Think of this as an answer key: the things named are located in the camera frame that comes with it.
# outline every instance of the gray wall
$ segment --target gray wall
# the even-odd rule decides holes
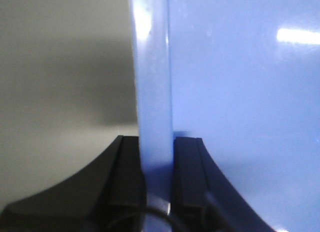
[[[0,211],[137,135],[128,0],[0,0]]]

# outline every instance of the white wall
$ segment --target white wall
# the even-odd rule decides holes
[[[0,211],[136,135],[128,0],[0,0]]]

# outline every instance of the curved black support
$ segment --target curved black support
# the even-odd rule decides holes
[[[96,231],[113,212],[145,205],[145,190],[138,137],[118,136],[78,173],[9,204],[1,214],[0,231]]]
[[[202,139],[174,142],[172,208],[193,231],[274,232],[231,185]]]

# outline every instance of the black cable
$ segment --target black cable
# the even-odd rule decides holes
[[[153,207],[138,207],[138,208],[135,208],[134,211],[125,212],[120,216],[117,216],[116,218],[114,218],[112,221],[110,221],[106,225],[106,229],[107,230],[110,229],[111,227],[115,226],[118,222],[122,220],[136,217],[136,216],[142,216],[146,214],[152,214],[158,218],[161,218],[162,220],[170,224],[172,228],[177,232],[189,232],[187,227],[182,222],[180,222],[180,220],[177,219],[175,216],[168,215],[162,210],[153,208]]]

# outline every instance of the blue surface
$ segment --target blue surface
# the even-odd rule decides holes
[[[320,0],[169,9],[174,131],[202,137],[271,226],[320,231]]]

